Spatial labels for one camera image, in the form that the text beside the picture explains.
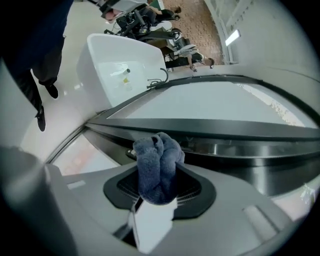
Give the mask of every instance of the white plastic surface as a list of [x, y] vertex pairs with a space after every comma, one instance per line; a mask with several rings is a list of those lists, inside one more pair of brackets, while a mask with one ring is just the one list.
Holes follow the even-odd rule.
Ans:
[[[130, 69], [124, 77], [122, 72]], [[96, 112], [144, 92], [148, 79], [165, 80], [161, 50], [130, 38], [91, 34], [77, 64], [77, 75]]]

